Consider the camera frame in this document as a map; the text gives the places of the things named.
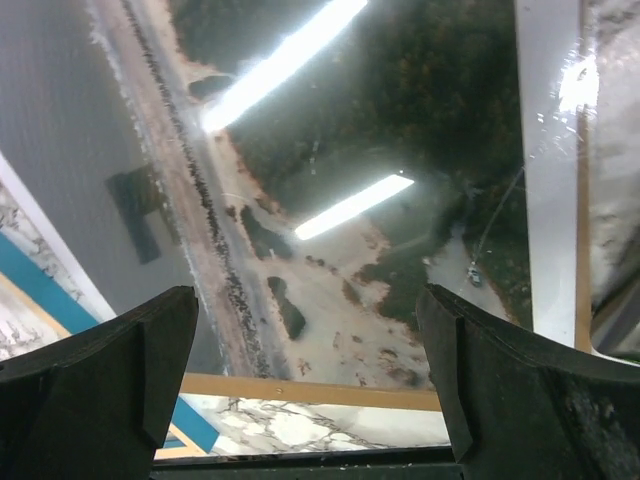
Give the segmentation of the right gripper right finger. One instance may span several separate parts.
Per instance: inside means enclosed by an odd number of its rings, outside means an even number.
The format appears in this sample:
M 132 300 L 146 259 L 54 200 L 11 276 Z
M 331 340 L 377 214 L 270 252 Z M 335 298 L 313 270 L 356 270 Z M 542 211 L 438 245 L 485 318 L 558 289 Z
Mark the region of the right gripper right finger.
M 416 316 L 464 478 L 638 478 L 638 367 L 535 334 L 437 284 L 426 284 Z

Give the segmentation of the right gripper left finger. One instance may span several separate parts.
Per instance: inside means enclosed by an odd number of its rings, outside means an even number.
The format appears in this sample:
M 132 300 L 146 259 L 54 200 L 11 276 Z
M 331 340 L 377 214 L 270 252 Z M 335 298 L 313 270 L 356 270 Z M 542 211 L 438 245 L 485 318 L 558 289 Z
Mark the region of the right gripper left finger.
M 4 479 L 146 479 L 166 439 L 199 313 L 172 287 L 1 364 Z

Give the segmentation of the aerial landscape photo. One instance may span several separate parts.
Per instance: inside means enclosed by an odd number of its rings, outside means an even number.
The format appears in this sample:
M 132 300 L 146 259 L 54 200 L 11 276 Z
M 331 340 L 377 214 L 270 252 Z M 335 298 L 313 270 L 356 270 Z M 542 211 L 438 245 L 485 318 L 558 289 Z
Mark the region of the aerial landscape photo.
M 433 385 L 428 283 L 534 330 L 513 1 L 5 1 L 8 185 L 94 313 L 194 286 L 192 372 Z

